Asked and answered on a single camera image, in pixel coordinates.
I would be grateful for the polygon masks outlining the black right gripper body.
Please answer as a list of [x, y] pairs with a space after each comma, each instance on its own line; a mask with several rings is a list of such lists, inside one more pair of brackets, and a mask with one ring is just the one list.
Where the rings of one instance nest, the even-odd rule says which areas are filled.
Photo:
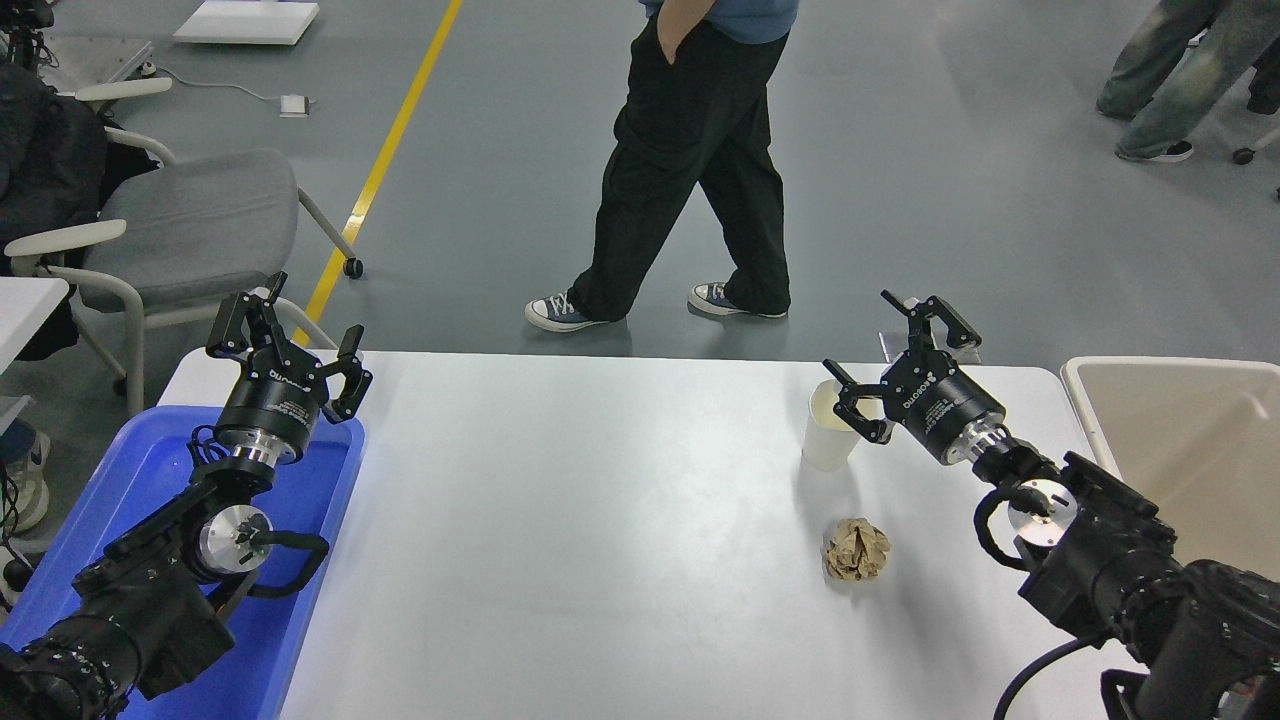
[[943, 465], [973, 459], [973, 432], [1001, 425], [1006, 407], [946, 352], [904, 352], [879, 379], [882, 406]]

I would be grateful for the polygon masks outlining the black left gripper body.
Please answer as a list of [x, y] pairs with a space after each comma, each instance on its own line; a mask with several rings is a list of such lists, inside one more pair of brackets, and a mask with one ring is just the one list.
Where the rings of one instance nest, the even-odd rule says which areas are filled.
[[253, 352], [214, 425], [216, 442], [227, 448], [268, 436], [284, 454], [308, 447], [326, 389], [315, 389], [320, 361], [306, 354], [280, 360], [274, 352]]

